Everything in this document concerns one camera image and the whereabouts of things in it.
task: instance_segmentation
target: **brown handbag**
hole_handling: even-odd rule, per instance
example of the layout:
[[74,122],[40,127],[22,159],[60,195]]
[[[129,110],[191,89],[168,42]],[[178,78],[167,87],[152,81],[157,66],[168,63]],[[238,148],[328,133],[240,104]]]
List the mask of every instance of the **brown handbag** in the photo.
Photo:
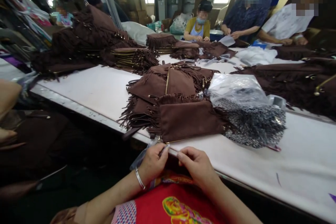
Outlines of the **brown handbag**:
[[167,94],[150,106],[149,133],[159,134],[164,143],[196,136],[222,134],[230,123],[216,114],[208,99]]

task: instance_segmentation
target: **apron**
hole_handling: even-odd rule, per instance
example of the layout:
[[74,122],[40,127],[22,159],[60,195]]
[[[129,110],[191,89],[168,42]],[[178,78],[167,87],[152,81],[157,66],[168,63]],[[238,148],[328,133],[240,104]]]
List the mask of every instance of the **apron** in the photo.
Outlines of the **apron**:
[[203,29],[204,29],[204,26],[202,26],[202,30],[200,32],[197,32],[196,31],[196,22],[195,22],[194,27],[192,28],[190,35],[191,36],[201,36],[201,37],[203,37]]

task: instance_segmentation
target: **factory floor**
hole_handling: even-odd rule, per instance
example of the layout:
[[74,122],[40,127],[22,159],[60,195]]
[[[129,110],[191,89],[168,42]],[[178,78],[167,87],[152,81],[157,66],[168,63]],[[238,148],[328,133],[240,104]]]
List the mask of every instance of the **factory floor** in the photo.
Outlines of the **factory floor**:
[[[120,135],[77,114],[61,112],[96,141],[95,153],[90,157],[93,165],[67,166],[47,178],[40,190],[1,207],[1,223],[48,224],[58,211],[79,206],[117,183],[129,173],[130,165],[144,147],[135,140],[122,141]],[[104,139],[106,134],[110,136],[108,139]],[[238,185],[225,184],[263,223],[321,223]]]

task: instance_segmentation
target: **clear plastic bag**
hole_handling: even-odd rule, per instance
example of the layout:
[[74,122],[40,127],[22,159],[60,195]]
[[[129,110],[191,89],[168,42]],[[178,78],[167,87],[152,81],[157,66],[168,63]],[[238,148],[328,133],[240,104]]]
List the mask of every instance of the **clear plastic bag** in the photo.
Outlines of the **clear plastic bag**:
[[223,110],[233,126],[224,136],[253,148],[279,143],[286,113],[271,104],[253,75],[215,73],[208,93],[213,107]]
[[209,93],[242,105],[268,105],[269,101],[254,75],[215,73]]

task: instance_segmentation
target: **fringe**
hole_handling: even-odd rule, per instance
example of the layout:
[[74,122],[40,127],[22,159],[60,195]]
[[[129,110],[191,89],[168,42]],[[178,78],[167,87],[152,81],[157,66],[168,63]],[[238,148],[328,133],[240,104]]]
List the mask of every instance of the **fringe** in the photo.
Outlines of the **fringe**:
[[158,38],[147,35],[146,46],[149,49],[166,48],[175,45],[176,42],[177,39],[173,35]]

